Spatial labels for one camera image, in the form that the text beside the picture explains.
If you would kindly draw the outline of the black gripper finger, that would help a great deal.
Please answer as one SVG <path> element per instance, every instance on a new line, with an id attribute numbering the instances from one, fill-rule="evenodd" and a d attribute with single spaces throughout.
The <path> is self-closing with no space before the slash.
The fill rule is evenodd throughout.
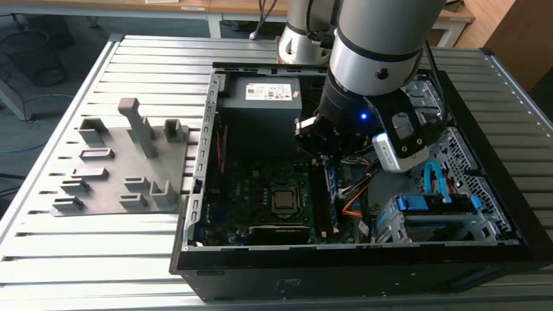
<path id="1" fill-rule="evenodd" d="M 360 157 L 372 151 L 372 144 L 359 141 L 339 141 L 331 144 L 331 158 L 334 162 L 342 161 L 347 157 Z"/>
<path id="2" fill-rule="evenodd" d="M 300 152 L 311 158 L 323 159 L 330 153 L 332 124 L 323 116 L 300 117 L 294 121 L 294 138 Z"/>

